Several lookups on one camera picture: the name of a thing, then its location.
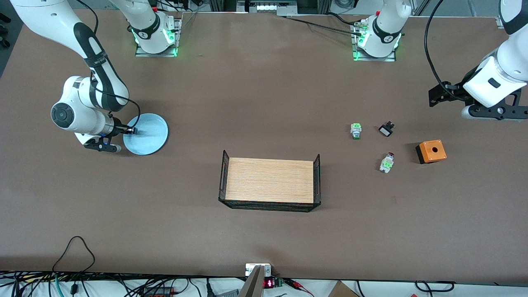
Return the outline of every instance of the brown table surface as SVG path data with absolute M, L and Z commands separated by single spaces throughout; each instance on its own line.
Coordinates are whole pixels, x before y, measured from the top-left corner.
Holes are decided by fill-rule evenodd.
M 24 28 L 0 80 L 0 269 L 50 270 L 81 235 L 93 271 L 235 276 L 269 262 L 285 277 L 528 281 L 526 124 L 464 120 L 462 103 L 429 108 L 425 18 L 409 19 L 396 63 L 375 63 L 352 60 L 349 35 L 229 13 L 198 14 L 177 58 L 135 58 L 123 15 L 98 14 L 98 37 L 131 98 L 167 120 L 169 139 L 150 156 L 83 148 L 50 108 L 66 78 L 87 68 Z M 306 19 L 346 29 L 329 16 Z M 458 82 L 507 35 L 492 18 L 439 18 L 429 37 L 440 76 Z M 116 116 L 135 113 L 130 105 Z M 387 138 L 377 128 L 388 120 Z M 435 139 L 447 160 L 418 164 L 416 144 Z M 308 214 L 229 209 L 217 201 L 223 150 L 319 153 L 322 205 Z M 384 174 L 387 152 L 395 164 Z M 76 242 L 58 269 L 89 262 Z

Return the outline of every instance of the floor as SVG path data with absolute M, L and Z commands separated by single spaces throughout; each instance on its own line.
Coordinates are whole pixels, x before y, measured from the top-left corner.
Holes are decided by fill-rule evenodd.
M 315 297 L 327 297 L 330 291 L 336 284 L 333 280 L 295 280 L 303 285 L 307 290 L 311 291 Z M 135 288 L 145 281 L 125 281 L 127 286 Z M 173 285 L 167 282 L 167 286 L 172 286 L 175 291 L 179 292 L 183 290 L 179 295 L 181 297 L 199 297 L 207 296 L 207 290 L 205 287 L 205 279 L 192 279 L 194 285 L 197 288 L 189 285 L 186 289 L 186 280 L 176 280 Z M 117 281 L 85 281 L 85 286 L 88 294 L 84 291 L 83 287 L 79 285 L 79 291 L 75 294 L 76 297 L 123 297 L 126 295 L 125 288 Z M 214 294 L 220 295 L 227 293 L 232 290 L 240 290 L 244 285 L 244 282 L 234 278 L 218 278 L 210 279 L 211 289 Z M 352 291 L 358 296 L 361 293 L 357 287 L 355 281 L 343 281 Z M 72 282 L 59 282 L 61 291 L 66 296 L 70 292 Z M 446 284 L 429 284 L 433 290 L 445 290 L 450 287 Z M 430 297 L 428 293 L 420 292 L 414 285 L 413 282 L 371 282 L 361 281 L 361 291 L 364 297 L 410 297 L 415 294 L 417 297 Z M 0 287 L 1 296 L 10 296 L 12 292 L 12 286 Z M 262 297 L 310 297 L 308 293 L 302 291 L 296 291 L 286 285 L 276 287 L 273 289 L 265 289 Z M 517 286 L 497 286 L 497 285 L 466 285 L 466 284 L 455 284 L 452 291 L 447 293 L 434 293 L 433 297 L 522 297 L 527 296 L 528 287 L 517 287 Z M 35 286 L 32 297 L 60 297 L 54 284 L 51 284 L 51 293 L 47 283 L 41 283 Z

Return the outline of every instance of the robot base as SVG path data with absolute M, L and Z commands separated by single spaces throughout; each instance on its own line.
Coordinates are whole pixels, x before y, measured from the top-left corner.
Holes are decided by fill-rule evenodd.
M 352 32 L 361 32 L 361 28 L 355 26 L 350 26 L 350 31 Z M 377 61 L 377 62 L 396 62 L 396 53 L 395 49 L 387 56 L 383 58 L 373 57 L 365 52 L 362 48 L 358 47 L 357 44 L 360 41 L 360 36 L 352 35 L 352 55 L 354 56 L 354 61 Z
M 182 29 L 182 20 L 179 18 L 175 18 L 174 25 L 169 26 L 169 29 L 177 30 L 175 33 L 168 34 L 168 38 L 174 38 L 174 43 L 171 46 L 169 46 L 166 50 L 160 53 L 147 53 L 138 44 L 136 48 L 136 57 L 162 57 L 162 58 L 177 57 L 178 56 L 178 46 L 180 44 L 180 30 Z

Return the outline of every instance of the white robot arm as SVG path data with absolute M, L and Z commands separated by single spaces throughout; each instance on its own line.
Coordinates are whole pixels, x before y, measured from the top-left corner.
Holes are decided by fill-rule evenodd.
M 147 53 L 161 53 L 175 42 L 174 17 L 154 12 L 148 0 L 110 0 L 126 17 L 132 33 Z
M 75 15 L 66 0 L 11 2 L 31 31 L 75 51 L 95 77 L 73 76 L 66 80 L 62 96 L 51 110 L 53 122 L 64 130 L 75 132 L 86 148 L 118 152 L 120 147 L 111 145 L 110 139 L 120 133 L 133 134 L 135 130 L 100 109 L 121 110 L 128 101 L 128 89 L 95 34 Z
M 390 55 L 400 40 L 401 30 L 411 11 L 409 0 L 383 0 L 379 13 L 366 19 L 367 32 L 357 46 L 376 58 Z
M 466 74 L 462 82 L 452 86 L 443 82 L 429 91 L 429 106 L 443 101 L 462 100 L 466 107 L 462 117 L 468 119 L 528 118 L 528 107 L 519 106 L 521 88 L 528 82 L 528 0 L 502 0 L 499 16 L 509 38 L 484 57 Z M 505 98 L 514 96 L 513 105 Z

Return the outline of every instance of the light blue dish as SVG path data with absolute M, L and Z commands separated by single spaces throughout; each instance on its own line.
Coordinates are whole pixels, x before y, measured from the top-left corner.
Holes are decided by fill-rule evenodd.
M 128 122 L 132 126 L 133 118 Z M 136 155 L 150 155 L 157 152 L 168 138 L 168 126 L 165 120 L 156 114 L 141 114 L 136 125 L 136 134 L 124 134 L 125 147 Z

